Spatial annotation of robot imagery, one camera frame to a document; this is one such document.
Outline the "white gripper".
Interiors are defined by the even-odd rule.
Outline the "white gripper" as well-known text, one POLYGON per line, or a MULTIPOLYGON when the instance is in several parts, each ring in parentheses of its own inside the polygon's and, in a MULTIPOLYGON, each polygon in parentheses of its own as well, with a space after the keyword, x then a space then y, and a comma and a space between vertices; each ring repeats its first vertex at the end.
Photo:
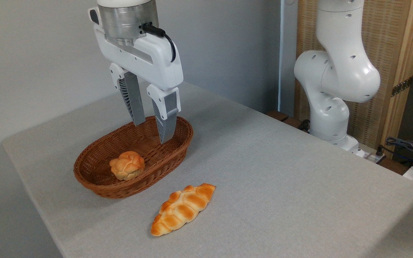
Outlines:
POLYGON ((177 86, 184 77, 175 44, 158 27, 156 7, 94 7, 88 15, 103 56, 112 62, 113 83, 133 124, 146 120, 137 79, 142 78, 151 83, 147 93, 160 143, 169 141, 181 111, 177 86))

